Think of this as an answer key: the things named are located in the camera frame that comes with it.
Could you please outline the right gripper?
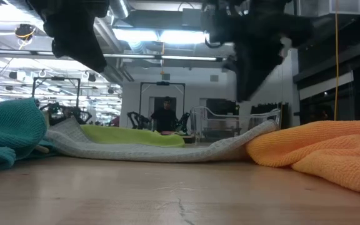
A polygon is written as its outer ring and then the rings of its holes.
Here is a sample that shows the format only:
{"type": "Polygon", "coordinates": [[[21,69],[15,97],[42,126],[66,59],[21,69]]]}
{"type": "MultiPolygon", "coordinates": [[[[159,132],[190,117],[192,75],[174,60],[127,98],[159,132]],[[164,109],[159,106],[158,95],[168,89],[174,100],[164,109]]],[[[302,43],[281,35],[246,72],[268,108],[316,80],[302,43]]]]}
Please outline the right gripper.
{"type": "Polygon", "coordinates": [[[308,17],[288,14],[293,0],[204,0],[201,29],[205,43],[219,47],[235,43],[236,99],[249,101],[275,67],[283,62],[280,52],[286,37],[297,47],[313,36],[308,17]],[[260,41],[247,41],[256,38],[260,41]]]}

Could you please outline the lime green microfiber towel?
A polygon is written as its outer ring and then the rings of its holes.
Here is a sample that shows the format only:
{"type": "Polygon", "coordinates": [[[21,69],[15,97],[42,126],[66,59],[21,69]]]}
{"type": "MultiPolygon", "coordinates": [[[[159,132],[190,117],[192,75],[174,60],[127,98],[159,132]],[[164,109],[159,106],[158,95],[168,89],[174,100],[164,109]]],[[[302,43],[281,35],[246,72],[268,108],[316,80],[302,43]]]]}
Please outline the lime green microfiber towel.
{"type": "Polygon", "coordinates": [[[162,135],[157,131],[88,124],[81,125],[81,129],[91,141],[99,144],[143,144],[165,148],[185,146],[184,139],[177,134],[162,135]]]}

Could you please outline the clear plastic bin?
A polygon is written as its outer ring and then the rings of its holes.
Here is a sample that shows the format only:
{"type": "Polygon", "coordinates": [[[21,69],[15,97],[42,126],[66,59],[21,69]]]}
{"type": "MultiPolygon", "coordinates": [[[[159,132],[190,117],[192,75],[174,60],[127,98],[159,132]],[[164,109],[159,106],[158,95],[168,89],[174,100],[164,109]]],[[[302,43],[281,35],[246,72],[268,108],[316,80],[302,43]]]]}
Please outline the clear plastic bin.
{"type": "Polygon", "coordinates": [[[221,139],[244,134],[263,122],[272,120],[279,127],[281,110],[273,109],[267,113],[235,116],[213,113],[205,106],[194,107],[190,111],[191,134],[195,145],[208,145],[221,139]]]}

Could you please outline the black background station frame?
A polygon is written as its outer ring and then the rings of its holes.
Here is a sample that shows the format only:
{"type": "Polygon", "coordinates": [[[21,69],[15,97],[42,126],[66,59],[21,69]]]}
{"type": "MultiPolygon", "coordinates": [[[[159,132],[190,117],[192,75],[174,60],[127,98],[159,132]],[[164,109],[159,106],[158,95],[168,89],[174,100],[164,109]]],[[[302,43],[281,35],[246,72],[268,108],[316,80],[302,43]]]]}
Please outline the black background station frame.
{"type": "MultiPolygon", "coordinates": [[[[184,83],[172,83],[169,81],[142,82],[139,94],[139,114],[146,116],[151,121],[151,126],[156,131],[156,123],[151,119],[151,114],[163,107],[166,96],[171,98],[171,109],[176,113],[177,121],[185,113],[185,90],[184,83]]],[[[172,133],[174,131],[164,131],[161,133],[172,133]]]]}
{"type": "Polygon", "coordinates": [[[36,89],[39,86],[42,86],[45,82],[45,80],[52,80],[52,81],[77,81],[77,84],[74,85],[75,88],[77,88],[76,93],[76,107],[79,107],[79,96],[80,96],[80,90],[81,90],[81,80],[79,78],[70,78],[70,77],[59,77],[59,76],[53,76],[53,77],[33,77],[33,84],[32,84],[32,93],[31,97],[36,97],[36,89]],[[37,80],[42,79],[42,82],[40,84],[37,84],[37,80]]]}

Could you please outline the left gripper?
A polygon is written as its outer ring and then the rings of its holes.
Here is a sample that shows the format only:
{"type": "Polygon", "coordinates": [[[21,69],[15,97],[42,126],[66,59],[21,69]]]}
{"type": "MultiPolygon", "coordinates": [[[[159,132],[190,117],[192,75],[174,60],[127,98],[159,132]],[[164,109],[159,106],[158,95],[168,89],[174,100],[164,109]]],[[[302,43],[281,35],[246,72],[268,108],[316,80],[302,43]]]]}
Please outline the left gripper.
{"type": "Polygon", "coordinates": [[[53,38],[52,53],[70,57],[101,73],[107,66],[93,32],[96,17],[106,16],[109,0],[26,0],[43,21],[46,34],[53,38]]]}

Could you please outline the orange microfiber towel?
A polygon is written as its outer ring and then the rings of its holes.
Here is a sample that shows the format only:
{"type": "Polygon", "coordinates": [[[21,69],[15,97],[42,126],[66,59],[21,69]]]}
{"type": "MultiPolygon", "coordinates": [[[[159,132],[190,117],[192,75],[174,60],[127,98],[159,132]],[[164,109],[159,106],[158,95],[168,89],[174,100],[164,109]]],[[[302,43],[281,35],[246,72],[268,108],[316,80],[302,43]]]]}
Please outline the orange microfiber towel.
{"type": "Polygon", "coordinates": [[[269,132],[246,144],[252,160],[360,192],[360,121],[318,121],[269,132]]]}

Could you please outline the teal microfiber towel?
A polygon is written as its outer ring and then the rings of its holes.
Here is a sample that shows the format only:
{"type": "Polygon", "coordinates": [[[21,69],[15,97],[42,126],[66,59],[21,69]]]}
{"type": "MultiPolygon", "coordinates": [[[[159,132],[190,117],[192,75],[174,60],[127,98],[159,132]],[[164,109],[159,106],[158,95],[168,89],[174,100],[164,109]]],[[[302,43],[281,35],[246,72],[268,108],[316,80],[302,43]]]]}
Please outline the teal microfiber towel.
{"type": "Polygon", "coordinates": [[[23,159],[55,156],[46,132],[44,115],[33,98],[0,102],[0,169],[23,159]]]}

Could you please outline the light grey microfiber towel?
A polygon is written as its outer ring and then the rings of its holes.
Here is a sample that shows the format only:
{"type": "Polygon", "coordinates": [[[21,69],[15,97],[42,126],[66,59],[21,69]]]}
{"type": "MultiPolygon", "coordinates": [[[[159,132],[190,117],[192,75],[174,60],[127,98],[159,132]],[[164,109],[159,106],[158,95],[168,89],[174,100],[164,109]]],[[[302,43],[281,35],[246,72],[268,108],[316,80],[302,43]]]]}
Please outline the light grey microfiber towel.
{"type": "Polygon", "coordinates": [[[241,147],[254,138],[278,129],[273,120],[265,121],[244,134],[222,139],[209,146],[158,147],[142,144],[98,144],[86,137],[75,119],[68,119],[46,133],[57,152],[75,158],[139,161],[152,163],[202,163],[235,161],[246,156],[241,147]]]}

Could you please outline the person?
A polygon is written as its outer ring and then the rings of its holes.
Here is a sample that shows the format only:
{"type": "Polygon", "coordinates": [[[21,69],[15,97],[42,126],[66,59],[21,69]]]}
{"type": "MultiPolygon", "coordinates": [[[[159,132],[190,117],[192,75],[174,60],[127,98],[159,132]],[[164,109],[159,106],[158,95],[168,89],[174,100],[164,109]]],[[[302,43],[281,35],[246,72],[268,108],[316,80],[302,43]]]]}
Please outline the person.
{"type": "Polygon", "coordinates": [[[155,110],[151,114],[151,119],[156,123],[156,131],[175,131],[177,121],[176,113],[171,109],[171,98],[166,96],[163,101],[163,107],[155,110]]]}

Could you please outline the dark background robot station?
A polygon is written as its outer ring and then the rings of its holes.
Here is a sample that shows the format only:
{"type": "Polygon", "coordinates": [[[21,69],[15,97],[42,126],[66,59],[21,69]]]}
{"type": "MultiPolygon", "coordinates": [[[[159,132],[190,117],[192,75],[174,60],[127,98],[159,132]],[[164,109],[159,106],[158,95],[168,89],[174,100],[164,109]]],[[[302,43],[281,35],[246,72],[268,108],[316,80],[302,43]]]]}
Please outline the dark background robot station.
{"type": "Polygon", "coordinates": [[[82,111],[76,106],[62,106],[59,105],[58,102],[47,104],[41,107],[40,110],[46,111],[47,122],[50,126],[54,126],[70,118],[74,118],[78,124],[86,124],[92,118],[90,112],[82,111]]]}

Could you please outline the long ceiling light bar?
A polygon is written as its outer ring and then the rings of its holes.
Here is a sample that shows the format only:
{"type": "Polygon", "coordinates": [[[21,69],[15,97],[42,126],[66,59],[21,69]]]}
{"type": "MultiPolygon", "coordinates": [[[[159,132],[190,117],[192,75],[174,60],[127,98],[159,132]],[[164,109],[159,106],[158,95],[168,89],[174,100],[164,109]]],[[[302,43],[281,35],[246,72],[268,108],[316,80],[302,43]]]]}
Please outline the long ceiling light bar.
{"type": "MultiPolygon", "coordinates": [[[[119,59],[157,59],[157,60],[177,60],[177,61],[207,61],[223,62],[225,57],[202,57],[202,56],[172,56],[172,55],[150,55],[150,54],[103,54],[105,58],[119,59]]],[[[35,58],[35,59],[56,59],[52,52],[47,51],[26,51],[0,49],[1,58],[35,58]]]]}

